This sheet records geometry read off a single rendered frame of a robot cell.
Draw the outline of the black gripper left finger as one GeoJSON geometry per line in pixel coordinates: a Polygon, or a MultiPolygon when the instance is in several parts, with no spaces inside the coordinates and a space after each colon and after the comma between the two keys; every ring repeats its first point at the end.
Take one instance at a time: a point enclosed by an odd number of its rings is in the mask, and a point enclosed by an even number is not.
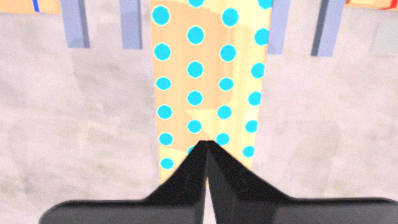
{"type": "Polygon", "coordinates": [[[175,171],[142,199],[68,200],[39,224],[203,224],[208,146],[199,140],[175,171]]]}

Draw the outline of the pale yellow strip with cyan dots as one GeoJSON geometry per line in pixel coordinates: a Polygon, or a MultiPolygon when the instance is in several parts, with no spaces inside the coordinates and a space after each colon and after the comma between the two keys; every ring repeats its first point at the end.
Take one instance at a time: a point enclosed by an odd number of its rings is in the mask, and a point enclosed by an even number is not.
{"type": "Polygon", "coordinates": [[[151,0],[160,185],[199,140],[252,171],[272,0],[151,0]]]}

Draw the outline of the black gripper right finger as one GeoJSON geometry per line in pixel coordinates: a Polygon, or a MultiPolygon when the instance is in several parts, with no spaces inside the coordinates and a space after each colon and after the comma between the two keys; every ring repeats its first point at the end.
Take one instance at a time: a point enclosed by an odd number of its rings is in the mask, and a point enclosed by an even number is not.
{"type": "Polygon", "coordinates": [[[398,224],[398,201],[294,198],[207,140],[207,180],[216,224],[398,224]]]}

